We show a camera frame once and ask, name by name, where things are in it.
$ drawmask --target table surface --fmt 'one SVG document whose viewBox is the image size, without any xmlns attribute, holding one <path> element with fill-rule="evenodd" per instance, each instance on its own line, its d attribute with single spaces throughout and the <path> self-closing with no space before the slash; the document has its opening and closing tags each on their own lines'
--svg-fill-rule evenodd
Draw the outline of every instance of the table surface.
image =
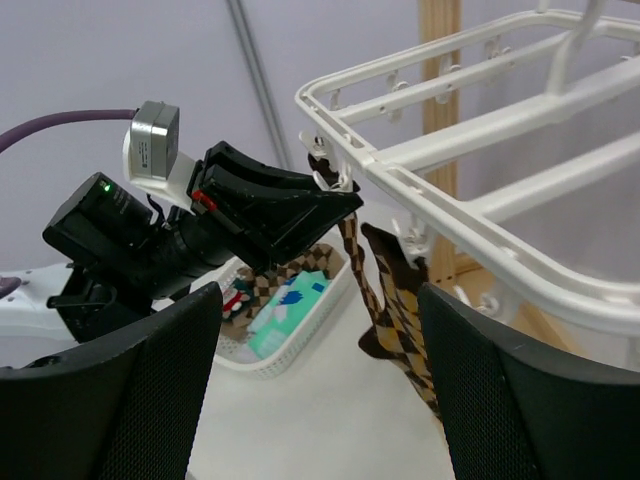
<svg viewBox="0 0 640 480">
<path fill-rule="evenodd" d="M 358 211 L 390 228 L 389 207 Z M 365 270 L 377 283 L 361 238 Z M 253 380 L 215 365 L 189 470 L 207 479 L 453 479 L 441 431 L 399 368 L 357 345 L 371 325 L 355 281 L 291 367 Z"/>
</svg>

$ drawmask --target gray pole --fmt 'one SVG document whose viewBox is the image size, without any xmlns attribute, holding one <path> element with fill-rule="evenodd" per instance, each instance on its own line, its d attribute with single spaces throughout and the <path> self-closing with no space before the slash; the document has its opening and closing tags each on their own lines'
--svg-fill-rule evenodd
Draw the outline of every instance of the gray pole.
<svg viewBox="0 0 640 480">
<path fill-rule="evenodd" d="M 286 137 L 282 131 L 282 123 L 280 122 L 280 117 L 278 116 L 278 111 L 275 107 L 273 96 L 271 95 L 269 82 L 264 74 L 262 59 L 256 48 L 242 0 L 227 0 L 227 6 L 231 13 L 234 29 L 238 35 L 244 60 L 251 74 L 251 83 L 260 102 L 262 116 L 269 129 L 269 137 L 271 138 L 273 149 L 276 152 L 278 163 L 281 168 L 293 170 L 293 162 L 287 146 Z"/>
</svg>

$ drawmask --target white drying rack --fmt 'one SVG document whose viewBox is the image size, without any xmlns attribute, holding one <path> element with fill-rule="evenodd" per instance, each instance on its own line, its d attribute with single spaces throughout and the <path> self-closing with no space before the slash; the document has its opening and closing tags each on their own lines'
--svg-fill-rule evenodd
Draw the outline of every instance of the white drying rack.
<svg viewBox="0 0 640 480">
<path fill-rule="evenodd" d="M 322 139 L 322 145 L 315 144 L 310 134 L 301 134 L 301 140 L 314 155 L 335 151 L 343 161 L 364 173 L 424 221 L 427 225 L 421 237 L 424 248 L 416 247 L 414 231 L 414 252 L 428 256 L 437 232 L 491 271 L 497 282 L 494 290 L 485 296 L 492 302 L 486 302 L 484 308 L 494 318 L 508 323 L 515 317 L 522 300 L 527 300 L 581 327 L 629 337 L 635 352 L 636 339 L 640 338 L 640 283 L 605 281 L 572 271 L 510 234 L 497 222 L 639 161 L 640 133 L 471 201 L 459 201 L 423 178 L 425 173 L 461 155 L 560 123 L 640 86 L 640 57 L 634 56 L 576 83 L 566 84 L 567 66 L 589 38 L 626 40 L 635 46 L 634 52 L 640 52 L 640 22 L 602 16 L 606 0 L 589 0 L 584 13 L 550 10 L 549 3 L 550 0 L 542 0 L 535 10 L 510 15 L 308 83 L 298 91 L 296 103 L 316 124 L 315 137 Z M 468 67 L 451 68 L 453 52 L 478 43 L 495 42 L 500 35 L 528 26 L 553 26 L 567 31 L 521 49 L 502 51 Z M 390 115 L 430 98 L 446 101 L 454 90 L 485 82 L 550 55 L 553 60 L 546 91 L 538 96 L 385 149 L 375 148 L 352 128 L 362 121 Z M 337 106 L 335 99 L 341 88 L 379 76 L 387 76 L 393 83 L 400 69 L 438 57 L 442 74 L 437 78 L 390 88 L 382 96 L 348 107 Z M 325 95 L 331 95 L 334 100 L 329 107 L 321 102 Z M 634 367 L 631 360 L 628 364 Z"/>
</svg>

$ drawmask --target wooden frame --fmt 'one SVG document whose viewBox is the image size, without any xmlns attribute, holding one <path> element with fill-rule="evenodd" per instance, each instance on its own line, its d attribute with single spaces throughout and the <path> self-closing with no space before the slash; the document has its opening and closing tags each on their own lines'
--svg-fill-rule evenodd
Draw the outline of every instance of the wooden frame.
<svg viewBox="0 0 640 480">
<path fill-rule="evenodd" d="M 418 0 L 420 19 L 420 40 L 422 43 L 451 35 L 460 31 L 462 0 Z M 460 52 L 453 55 L 453 63 L 459 63 Z M 422 76 L 430 80 L 439 75 L 440 59 L 428 60 L 423 65 Z M 446 104 L 435 99 L 424 102 L 422 119 L 425 134 L 449 127 L 458 122 L 458 92 L 451 95 Z M 457 164 L 452 162 L 429 174 L 427 179 L 449 195 L 457 195 Z M 480 282 L 476 288 L 484 291 L 491 287 L 493 276 L 466 254 L 456 254 L 455 246 L 446 238 L 439 237 L 431 258 L 430 281 L 439 287 L 452 291 L 455 284 L 462 284 L 463 277 L 474 275 L 473 281 Z M 583 355 L 582 349 L 573 341 L 560 322 L 541 312 L 530 304 L 524 304 L 514 323 L 518 330 L 538 338 L 556 348 Z"/>
</svg>

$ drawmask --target white basket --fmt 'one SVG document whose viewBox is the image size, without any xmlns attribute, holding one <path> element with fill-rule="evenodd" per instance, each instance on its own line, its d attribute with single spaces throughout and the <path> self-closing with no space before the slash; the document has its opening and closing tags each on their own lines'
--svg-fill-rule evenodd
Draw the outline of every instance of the white basket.
<svg viewBox="0 0 640 480">
<path fill-rule="evenodd" d="M 298 353 L 300 353 L 313 334 L 320 328 L 338 300 L 340 300 L 342 295 L 353 285 L 353 276 L 351 274 L 351 268 L 349 267 L 350 262 L 344 254 L 342 239 L 334 233 L 328 233 L 319 240 L 318 243 L 331 245 L 336 252 L 340 253 L 340 256 L 344 260 L 344 265 L 335 278 L 331 280 L 319 301 L 313 306 L 304 320 L 300 322 L 289 338 L 287 338 L 275 353 L 264 360 L 255 363 L 238 363 L 232 360 L 232 358 L 234 358 L 235 352 L 243 344 L 220 334 L 214 358 L 217 364 L 258 379 L 276 377 L 289 368 L 289 365 L 291 365 Z M 228 262 L 227 265 L 221 269 L 222 271 L 216 272 L 219 273 L 216 277 L 223 291 L 233 282 L 237 270 L 242 266 L 244 266 L 244 263 L 239 258 L 235 258 Z"/>
</svg>

